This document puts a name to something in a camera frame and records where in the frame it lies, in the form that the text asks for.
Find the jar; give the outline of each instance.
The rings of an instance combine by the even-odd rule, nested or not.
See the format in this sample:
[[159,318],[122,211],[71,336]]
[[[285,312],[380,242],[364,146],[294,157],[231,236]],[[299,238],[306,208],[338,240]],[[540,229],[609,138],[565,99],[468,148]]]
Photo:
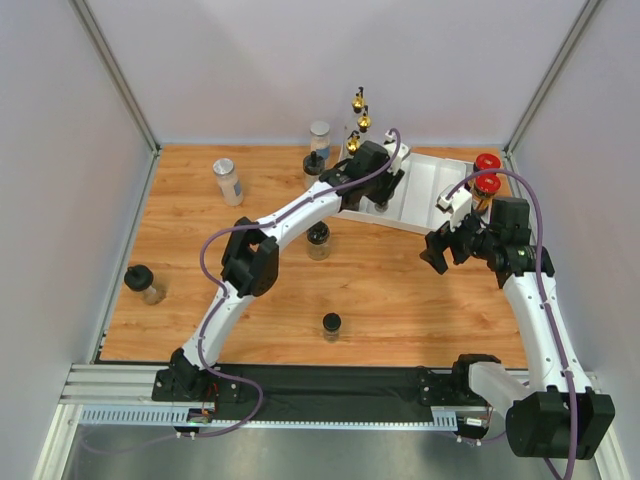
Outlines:
[[331,253],[329,226],[318,222],[307,230],[307,253],[312,260],[324,260]]
[[342,319],[337,313],[327,313],[322,319],[322,334],[324,339],[329,342],[337,342],[340,338],[340,326]]
[[[473,162],[473,171],[479,172],[480,170],[489,170],[490,168],[500,168],[502,166],[502,162],[498,157],[492,155],[490,153],[481,153],[476,157],[476,161]],[[473,187],[473,179],[467,182],[465,188],[467,190],[471,190]]]
[[311,128],[311,151],[316,152],[322,158],[322,169],[329,165],[331,154],[331,139],[329,138],[329,124],[323,121],[313,122]]
[[324,160],[313,151],[302,161],[302,175],[304,177],[304,186],[308,190],[311,188],[320,174],[324,171]]
[[229,158],[216,160],[213,164],[213,173],[225,203],[230,207],[240,205],[244,200],[244,193],[233,161]]
[[475,180],[471,189],[473,210],[478,215],[484,215],[491,205],[491,200],[500,190],[502,182],[495,173],[480,175]]
[[154,281],[153,273],[145,265],[127,268],[124,283],[132,291],[140,294],[142,301],[147,305],[160,303],[167,296],[167,291]]

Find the wooden table surface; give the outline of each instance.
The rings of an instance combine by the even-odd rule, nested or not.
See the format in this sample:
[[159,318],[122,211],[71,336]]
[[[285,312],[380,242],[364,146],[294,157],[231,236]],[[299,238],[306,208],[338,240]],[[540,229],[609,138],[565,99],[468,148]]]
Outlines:
[[[478,148],[414,148],[473,161]],[[102,350],[103,360],[168,361],[200,323],[216,286],[201,273],[205,239],[242,216],[272,213],[303,193],[303,147],[168,146],[154,179],[130,264],[142,263],[168,287],[148,306],[121,289]],[[224,204],[213,162],[236,162],[245,190],[238,207]],[[503,188],[508,191],[507,182]],[[422,235],[330,218],[332,252],[321,262],[306,240],[281,253],[275,286],[247,309],[229,336],[221,362],[389,366],[451,366],[461,353],[496,355],[526,367],[518,326],[482,261],[470,259],[440,276],[419,259]],[[219,272],[226,239],[207,263]],[[322,317],[337,312],[340,340],[327,343]]]

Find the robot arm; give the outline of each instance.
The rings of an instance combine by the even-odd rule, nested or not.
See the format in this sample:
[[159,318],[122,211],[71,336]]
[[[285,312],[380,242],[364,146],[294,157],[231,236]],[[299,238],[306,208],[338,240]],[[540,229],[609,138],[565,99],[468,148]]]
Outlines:
[[[275,283],[278,276],[277,254],[284,250],[298,235],[324,218],[340,211],[342,197],[336,192],[313,200],[314,195],[330,188],[331,185],[326,182],[316,182],[307,192],[287,206],[257,220],[260,225],[276,221],[275,225],[232,234],[223,257],[222,278],[228,291],[228,297],[222,308],[213,314],[202,341],[204,359],[208,365],[213,365],[218,361],[224,342],[246,308],[257,296],[265,293]],[[307,202],[304,203],[304,206],[293,211],[286,220],[277,221],[296,205],[305,201]],[[241,224],[250,223],[248,219],[241,219],[239,222]],[[255,254],[251,245],[258,245]],[[264,265],[262,272],[257,272],[258,267],[254,267],[251,271],[254,262],[255,265]],[[202,331],[202,324],[223,296],[224,290],[218,288],[200,326],[182,347],[185,358],[198,368],[204,368],[198,355],[198,339]]]
[[[529,367],[529,386],[521,385],[499,362],[480,359],[467,363],[466,387],[484,398],[506,420],[507,439],[518,456],[567,458],[569,450],[569,386],[551,325],[536,281],[536,249],[530,245],[529,204],[516,198],[496,198],[488,225],[471,211],[471,194],[449,187],[438,207],[451,220],[426,237],[421,258],[444,274],[443,252],[450,249],[454,264],[469,257],[487,261],[496,274],[515,314]],[[569,368],[578,404],[577,458],[593,456],[613,421],[615,409],[609,395],[596,394],[584,373],[558,306],[555,271],[542,249],[542,282],[547,294]]]
[[[393,161],[389,157],[392,150],[400,152]],[[211,378],[205,365],[217,362],[241,314],[275,283],[280,250],[315,223],[363,196],[377,204],[387,202],[404,174],[401,164],[408,154],[404,145],[389,143],[383,147],[364,142],[354,158],[342,165],[344,169],[327,170],[319,182],[289,205],[257,222],[247,218],[237,222],[256,227],[231,234],[222,259],[223,287],[218,289],[196,333],[173,353],[169,369],[158,373],[163,380],[158,382],[159,388],[170,386],[171,401],[206,398]],[[371,175],[379,170],[381,174]],[[507,438],[516,455],[567,458],[569,411],[565,404],[569,389],[537,290],[535,249],[529,245],[529,205],[521,199],[494,199],[490,224],[484,228],[471,211],[469,192],[460,189],[447,197],[441,195],[438,207],[450,212],[451,220],[426,236],[427,249],[421,258],[440,274],[448,268],[443,255],[447,249],[455,264],[471,256],[487,260],[518,321],[531,379],[529,387],[524,387],[495,357],[461,355],[458,366],[454,364],[454,370],[462,372],[457,388],[465,395],[482,397],[506,419]],[[553,265],[544,249],[542,271],[578,395],[578,458],[591,458],[613,421],[613,403],[608,395],[593,391],[577,361],[558,308]]]

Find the gray wall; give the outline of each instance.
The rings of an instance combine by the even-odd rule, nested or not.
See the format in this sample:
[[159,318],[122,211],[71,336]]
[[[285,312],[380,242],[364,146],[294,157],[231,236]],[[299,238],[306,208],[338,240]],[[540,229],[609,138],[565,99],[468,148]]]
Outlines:
[[149,152],[67,0],[0,2],[0,476],[30,478]]
[[640,3],[608,0],[516,152],[539,193],[565,321],[640,472]]
[[358,85],[374,133],[502,144],[584,0],[90,0],[163,142],[334,142]]

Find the red cap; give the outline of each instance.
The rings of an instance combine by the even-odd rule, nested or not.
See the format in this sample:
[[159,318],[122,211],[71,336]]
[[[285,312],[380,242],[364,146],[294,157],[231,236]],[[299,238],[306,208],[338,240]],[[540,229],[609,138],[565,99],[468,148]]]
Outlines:
[[488,170],[489,168],[500,168],[502,162],[500,162],[500,159],[495,155],[481,153],[476,157],[475,165],[477,170]]
[[475,186],[482,193],[493,195],[500,190],[502,182],[495,173],[487,173],[476,178]]

